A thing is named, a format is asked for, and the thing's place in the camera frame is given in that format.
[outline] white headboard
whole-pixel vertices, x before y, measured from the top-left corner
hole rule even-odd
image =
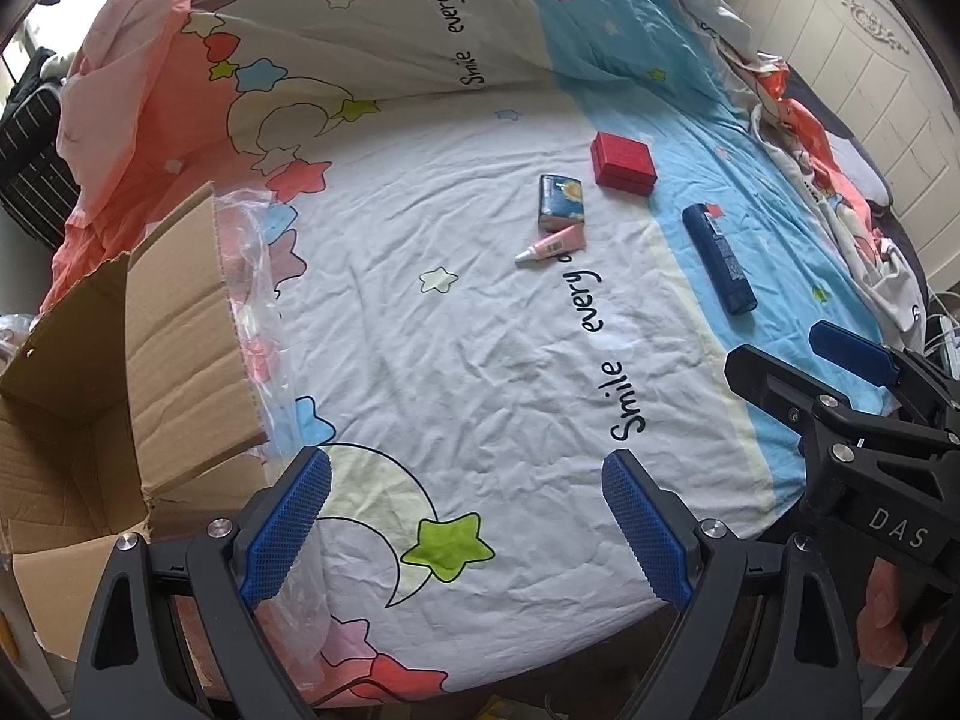
[[[960,121],[889,0],[726,0],[856,134],[934,290],[960,281]]]

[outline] red box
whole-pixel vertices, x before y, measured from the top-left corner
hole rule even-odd
[[[598,132],[590,144],[593,174],[600,186],[646,197],[654,191],[656,170],[646,143]]]

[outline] cardboard box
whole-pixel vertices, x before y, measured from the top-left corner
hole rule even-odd
[[[238,512],[264,440],[208,185],[78,282],[0,376],[0,538],[43,646],[77,659],[117,533]]]

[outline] tube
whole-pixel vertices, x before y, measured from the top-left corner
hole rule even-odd
[[[544,240],[523,250],[515,256],[514,262],[527,263],[534,260],[545,260],[547,257],[556,257],[558,254],[567,254],[570,251],[580,250],[587,245],[584,238],[584,225],[572,224],[560,232],[548,235]]]

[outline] yellow star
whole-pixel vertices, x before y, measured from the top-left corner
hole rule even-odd
[[[236,73],[238,69],[240,69],[240,65],[234,65],[232,62],[227,62],[227,60],[224,59],[222,62],[217,62],[217,64],[210,68],[210,80],[228,79]]]
[[[377,113],[376,100],[344,100],[343,106],[331,119],[343,119],[345,122],[356,122],[365,113]]]
[[[494,557],[493,550],[480,538],[480,515],[471,512],[450,522],[421,519],[416,545],[400,556],[400,562],[422,565],[440,581],[450,583],[463,573],[467,563]]]

